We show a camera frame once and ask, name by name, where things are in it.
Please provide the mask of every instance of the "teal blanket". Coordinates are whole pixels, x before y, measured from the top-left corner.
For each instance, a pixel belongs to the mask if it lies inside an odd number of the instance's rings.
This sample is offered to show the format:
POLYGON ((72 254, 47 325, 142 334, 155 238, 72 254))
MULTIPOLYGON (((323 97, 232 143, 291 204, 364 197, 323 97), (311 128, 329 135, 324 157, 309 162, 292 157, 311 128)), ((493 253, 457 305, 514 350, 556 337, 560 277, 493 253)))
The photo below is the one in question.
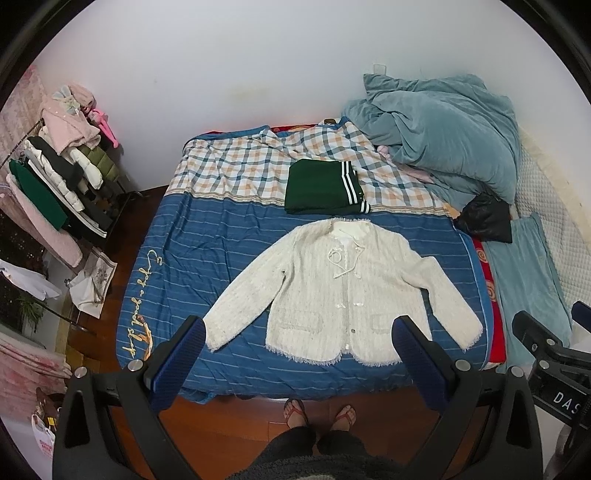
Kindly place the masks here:
POLYGON ((560 338, 564 346, 570 343, 570 318, 540 217, 532 213, 528 218, 513 220, 511 229, 512 244, 483 244, 502 309, 506 366, 531 365, 534 356, 512 333, 515 314, 525 310, 560 338))
POLYGON ((367 98, 343 111, 395 162, 431 173, 426 187, 462 210, 480 192, 515 200, 521 148, 511 101, 475 75, 432 80, 363 76, 367 98))

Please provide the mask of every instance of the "metal screw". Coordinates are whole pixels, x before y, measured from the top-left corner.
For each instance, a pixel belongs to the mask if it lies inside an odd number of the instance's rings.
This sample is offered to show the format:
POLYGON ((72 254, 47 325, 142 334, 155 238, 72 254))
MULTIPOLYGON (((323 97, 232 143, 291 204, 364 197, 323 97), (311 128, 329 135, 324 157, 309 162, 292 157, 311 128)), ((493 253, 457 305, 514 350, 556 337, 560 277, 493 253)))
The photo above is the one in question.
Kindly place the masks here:
POLYGON ((457 360, 456 361, 456 368, 460 371, 460 372, 467 372, 468 370, 471 369, 471 365, 470 362, 467 360, 457 360))
POLYGON ((127 369, 132 372, 137 372, 143 366, 144 366, 144 363, 139 358, 137 358, 127 364, 127 369))
POLYGON ((523 377, 523 370, 519 367, 511 367, 511 373, 515 377, 523 377))
POLYGON ((78 367, 74 372, 74 376, 76 378, 82 378, 88 373, 88 369, 86 367, 78 367))

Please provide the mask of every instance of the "folded green clothing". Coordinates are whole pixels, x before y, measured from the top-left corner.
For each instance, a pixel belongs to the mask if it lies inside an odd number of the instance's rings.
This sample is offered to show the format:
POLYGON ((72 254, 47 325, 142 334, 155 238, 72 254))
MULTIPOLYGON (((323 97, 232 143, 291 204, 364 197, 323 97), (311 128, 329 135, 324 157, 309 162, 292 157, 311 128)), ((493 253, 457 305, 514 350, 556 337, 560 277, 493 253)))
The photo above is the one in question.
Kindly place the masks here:
POLYGON ((347 215, 369 213, 370 207, 350 161, 303 158, 290 167, 285 211, 298 215, 347 215))

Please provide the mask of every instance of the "white cloth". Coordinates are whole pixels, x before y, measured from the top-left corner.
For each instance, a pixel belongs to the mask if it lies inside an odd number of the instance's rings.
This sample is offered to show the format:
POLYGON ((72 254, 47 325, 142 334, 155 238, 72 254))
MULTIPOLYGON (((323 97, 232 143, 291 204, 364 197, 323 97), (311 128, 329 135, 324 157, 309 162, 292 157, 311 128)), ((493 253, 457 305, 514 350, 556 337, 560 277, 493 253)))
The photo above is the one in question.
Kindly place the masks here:
POLYGON ((61 295, 60 289, 40 273, 17 267, 4 260, 0 260, 0 270, 10 283, 29 292, 38 300, 45 300, 47 297, 53 299, 61 295))
POLYGON ((367 220, 321 220, 295 228, 248 265, 205 315, 217 350, 272 302, 267 348, 329 365, 344 352, 364 365, 400 361, 394 319, 409 315, 432 339, 421 288, 439 323, 465 351, 482 324, 437 260, 421 258, 397 233, 367 220))

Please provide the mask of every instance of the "green garment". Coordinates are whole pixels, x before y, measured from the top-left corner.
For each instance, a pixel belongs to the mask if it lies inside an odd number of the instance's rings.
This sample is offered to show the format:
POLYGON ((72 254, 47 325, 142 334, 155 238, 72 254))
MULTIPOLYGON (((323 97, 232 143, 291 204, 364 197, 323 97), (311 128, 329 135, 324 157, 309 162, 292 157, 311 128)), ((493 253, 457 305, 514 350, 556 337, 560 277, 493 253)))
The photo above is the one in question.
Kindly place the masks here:
POLYGON ((68 217, 48 188, 39 181, 24 165, 15 160, 9 162, 10 172, 15 176, 22 192, 37 207, 39 212, 59 230, 68 217))
POLYGON ((117 168, 117 165, 113 163, 102 148, 95 147, 91 150, 86 145, 82 145, 78 147, 78 150, 86 155, 90 163, 99 169, 104 179, 117 181, 119 178, 119 168, 117 168))
POLYGON ((347 215, 369 210, 350 161, 304 158, 290 167, 285 189, 287 213, 347 215))

